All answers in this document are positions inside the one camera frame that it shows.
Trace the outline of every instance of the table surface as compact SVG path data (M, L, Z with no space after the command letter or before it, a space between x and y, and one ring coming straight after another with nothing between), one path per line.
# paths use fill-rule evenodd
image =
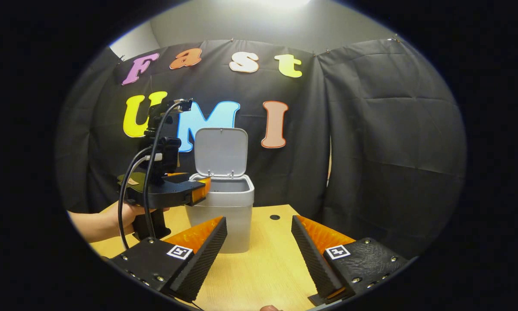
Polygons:
M259 311L265 305L284 311L314 308L308 297L316 288L291 232L297 214L289 205L253 207L249 250L218 254L195 303L206 311ZM171 207L164 215L172 235L190 228L184 206ZM127 242L132 247L138 240L127 235ZM120 237L90 245L109 258L124 251Z

